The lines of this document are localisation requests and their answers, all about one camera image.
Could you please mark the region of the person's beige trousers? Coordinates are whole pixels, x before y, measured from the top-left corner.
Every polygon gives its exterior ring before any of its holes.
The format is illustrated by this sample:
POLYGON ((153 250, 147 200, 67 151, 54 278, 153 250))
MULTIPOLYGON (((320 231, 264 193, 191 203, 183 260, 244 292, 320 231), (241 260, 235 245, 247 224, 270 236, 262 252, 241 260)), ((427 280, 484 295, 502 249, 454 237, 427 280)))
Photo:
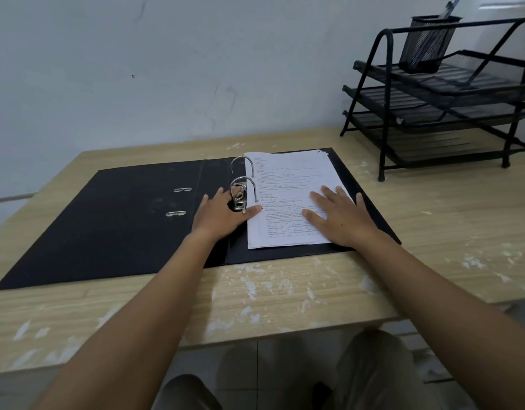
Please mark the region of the person's beige trousers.
MULTIPOLYGON (((318 382, 310 410, 448 410, 416 372, 414 358, 397 337, 363 330, 349 343, 337 366, 334 389, 318 382)), ((223 410, 216 396, 193 374, 171 379, 152 410, 223 410)))

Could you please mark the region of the black mesh pen holder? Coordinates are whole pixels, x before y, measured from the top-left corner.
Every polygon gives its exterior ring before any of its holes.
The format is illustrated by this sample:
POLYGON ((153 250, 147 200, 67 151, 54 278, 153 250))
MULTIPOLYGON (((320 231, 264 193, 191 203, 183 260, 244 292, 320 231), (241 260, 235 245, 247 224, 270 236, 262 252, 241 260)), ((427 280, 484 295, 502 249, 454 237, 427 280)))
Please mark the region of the black mesh pen holder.
MULTIPOLYGON (((456 24, 461 17, 440 18, 437 15, 414 16, 410 29, 435 25, 456 24)), ((439 70, 446 49, 454 34, 454 28, 409 32, 398 66, 408 74, 434 74, 439 70)))

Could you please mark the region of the person's right forearm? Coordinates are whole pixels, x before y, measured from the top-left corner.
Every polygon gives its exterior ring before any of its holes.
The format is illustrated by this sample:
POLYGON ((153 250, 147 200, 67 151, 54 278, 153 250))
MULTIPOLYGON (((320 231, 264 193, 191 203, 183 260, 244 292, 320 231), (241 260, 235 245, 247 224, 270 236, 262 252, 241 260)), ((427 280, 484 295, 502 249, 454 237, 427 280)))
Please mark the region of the person's right forearm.
POLYGON ((348 239, 479 410, 525 410, 525 326, 377 229, 348 239))

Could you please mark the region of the white printed paper stack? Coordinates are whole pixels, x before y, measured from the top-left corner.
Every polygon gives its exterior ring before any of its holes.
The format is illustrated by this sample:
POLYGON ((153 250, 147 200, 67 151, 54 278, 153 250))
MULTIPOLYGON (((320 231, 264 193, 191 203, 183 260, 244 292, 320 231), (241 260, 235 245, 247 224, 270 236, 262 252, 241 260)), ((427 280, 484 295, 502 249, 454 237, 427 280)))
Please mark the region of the white printed paper stack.
POLYGON ((311 199, 310 192, 321 186, 337 186, 349 195, 330 159, 323 150, 289 153, 247 152, 246 173, 254 174, 246 184, 247 207, 263 210, 247 222, 249 250, 328 244, 301 214, 308 209, 326 219, 326 213, 311 199))

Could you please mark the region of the person's right hand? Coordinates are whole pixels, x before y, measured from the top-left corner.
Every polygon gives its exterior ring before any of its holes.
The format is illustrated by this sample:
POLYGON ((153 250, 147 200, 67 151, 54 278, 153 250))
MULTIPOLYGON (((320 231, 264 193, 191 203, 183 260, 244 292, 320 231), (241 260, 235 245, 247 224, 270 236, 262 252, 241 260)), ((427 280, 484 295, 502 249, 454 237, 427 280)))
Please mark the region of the person's right hand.
POLYGON ((311 200, 325 213, 326 228, 316 228, 330 242, 361 250, 367 242, 380 236, 380 230, 370 215, 356 215, 355 200, 352 200, 341 186, 341 207, 321 207, 322 192, 311 191, 311 200))

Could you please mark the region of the black lever arch binder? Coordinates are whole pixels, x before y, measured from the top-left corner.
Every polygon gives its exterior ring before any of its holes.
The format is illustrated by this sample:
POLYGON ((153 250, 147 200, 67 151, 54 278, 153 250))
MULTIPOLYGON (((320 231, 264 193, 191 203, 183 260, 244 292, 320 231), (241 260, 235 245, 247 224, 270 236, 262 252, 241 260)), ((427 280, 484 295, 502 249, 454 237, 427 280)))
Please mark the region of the black lever arch binder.
POLYGON ((252 174, 245 157, 95 173, 0 280, 0 290, 157 273, 191 231, 204 194, 252 174))

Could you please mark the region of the black mesh tiered tray rack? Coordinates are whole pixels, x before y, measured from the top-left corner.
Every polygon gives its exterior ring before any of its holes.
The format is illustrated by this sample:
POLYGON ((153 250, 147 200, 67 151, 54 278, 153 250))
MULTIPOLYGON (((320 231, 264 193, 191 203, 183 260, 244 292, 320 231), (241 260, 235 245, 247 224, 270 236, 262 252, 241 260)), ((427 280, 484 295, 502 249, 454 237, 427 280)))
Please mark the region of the black mesh tiered tray rack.
POLYGON ((355 61, 356 87, 340 136, 360 132, 378 150, 378 181, 387 171, 500 160, 525 152, 525 17, 386 28, 368 59, 355 61), (398 63, 408 33, 454 28, 439 70, 408 74, 398 63))

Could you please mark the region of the person's left forearm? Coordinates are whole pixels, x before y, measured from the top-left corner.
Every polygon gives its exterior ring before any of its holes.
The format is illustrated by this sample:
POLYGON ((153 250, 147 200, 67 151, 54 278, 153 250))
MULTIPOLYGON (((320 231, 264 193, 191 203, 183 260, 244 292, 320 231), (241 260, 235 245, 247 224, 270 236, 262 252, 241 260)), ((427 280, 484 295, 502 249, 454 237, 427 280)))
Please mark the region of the person's left forearm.
POLYGON ((193 230, 164 267, 88 338, 31 410, 150 410, 223 235, 193 230))

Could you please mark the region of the person's left hand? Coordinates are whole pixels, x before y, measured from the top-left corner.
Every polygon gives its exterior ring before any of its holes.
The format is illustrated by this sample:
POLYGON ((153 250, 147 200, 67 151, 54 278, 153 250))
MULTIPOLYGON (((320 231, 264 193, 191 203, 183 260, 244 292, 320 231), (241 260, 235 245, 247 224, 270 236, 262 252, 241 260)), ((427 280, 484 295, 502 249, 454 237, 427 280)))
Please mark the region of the person's left hand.
POLYGON ((191 233, 203 236, 207 241, 216 243, 236 230, 241 224, 239 213, 233 212, 228 203, 232 200, 230 190, 226 192, 226 208, 214 207, 214 196, 203 195, 198 210, 193 217, 191 233))

